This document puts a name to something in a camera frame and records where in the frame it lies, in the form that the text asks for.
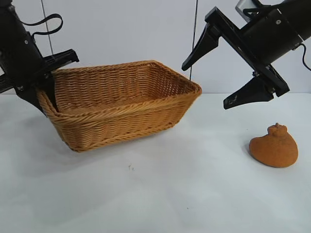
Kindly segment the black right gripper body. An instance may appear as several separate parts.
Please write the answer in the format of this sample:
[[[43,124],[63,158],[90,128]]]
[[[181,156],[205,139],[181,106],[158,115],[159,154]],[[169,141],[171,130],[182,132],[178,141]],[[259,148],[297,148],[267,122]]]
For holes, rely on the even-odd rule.
[[[215,25],[219,38],[222,37],[250,65],[253,78],[260,78],[269,92],[278,97],[289,92],[289,86],[272,62],[302,40],[279,10],[261,12],[241,29],[217,7],[206,15],[205,21]]]

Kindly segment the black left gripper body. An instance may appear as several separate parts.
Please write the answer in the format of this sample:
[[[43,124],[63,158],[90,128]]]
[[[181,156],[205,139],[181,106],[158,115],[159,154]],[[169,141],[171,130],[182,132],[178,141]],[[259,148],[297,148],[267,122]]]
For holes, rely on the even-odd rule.
[[[60,25],[51,31],[30,33],[24,26],[37,26],[51,19],[60,19]],[[36,23],[21,21],[11,4],[0,6],[0,91],[3,93],[16,86],[38,82],[48,72],[79,62],[73,49],[43,57],[36,43],[36,35],[50,35],[63,26],[59,14],[51,14]]]

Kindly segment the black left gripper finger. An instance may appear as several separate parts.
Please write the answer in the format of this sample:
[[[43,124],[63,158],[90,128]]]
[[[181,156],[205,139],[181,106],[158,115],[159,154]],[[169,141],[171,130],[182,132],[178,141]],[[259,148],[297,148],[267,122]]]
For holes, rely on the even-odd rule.
[[[23,99],[24,101],[30,103],[34,107],[36,107],[39,111],[41,111],[45,116],[46,113],[42,109],[38,97],[37,97],[37,90],[43,91],[50,102],[52,103],[53,107],[58,110],[56,99],[55,99],[55,81],[54,76],[51,72],[46,73],[41,79],[38,80],[36,83],[32,84],[25,84],[16,86],[16,94],[18,97]]]

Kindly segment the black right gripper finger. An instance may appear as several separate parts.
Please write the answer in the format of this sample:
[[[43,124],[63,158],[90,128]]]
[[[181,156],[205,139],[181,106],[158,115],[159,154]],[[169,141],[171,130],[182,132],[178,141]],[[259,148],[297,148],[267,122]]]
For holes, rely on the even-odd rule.
[[[217,48],[219,44],[219,31],[215,25],[207,23],[204,30],[193,48],[191,54],[182,64],[182,70],[188,70],[194,65],[200,58],[205,56],[207,53]]]
[[[273,94],[267,90],[264,82],[260,78],[254,77],[238,91],[225,98],[223,107],[227,110],[254,102],[268,102],[273,98]]]

